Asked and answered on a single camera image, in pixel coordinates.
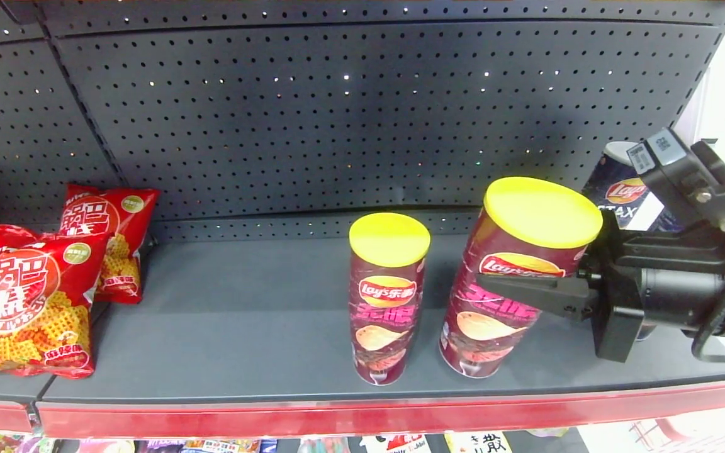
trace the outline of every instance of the red snack bag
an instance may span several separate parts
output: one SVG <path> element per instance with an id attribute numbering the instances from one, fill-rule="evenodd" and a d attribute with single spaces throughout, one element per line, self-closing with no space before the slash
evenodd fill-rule
<path id="1" fill-rule="evenodd" d="M 89 312 L 110 236 L 0 225 L 0 371 L 65 378 L 94 371 Z"/>
<path id="2" fill-rule="evenodd" d="M 68 184 L 60 234 L 115 233 L 103 261 L 103 272 L 94 295 L 96 301 L 141 302 L 138 248 L 144 241 L 158 195 L 155 189 L 101 191 Z"/>

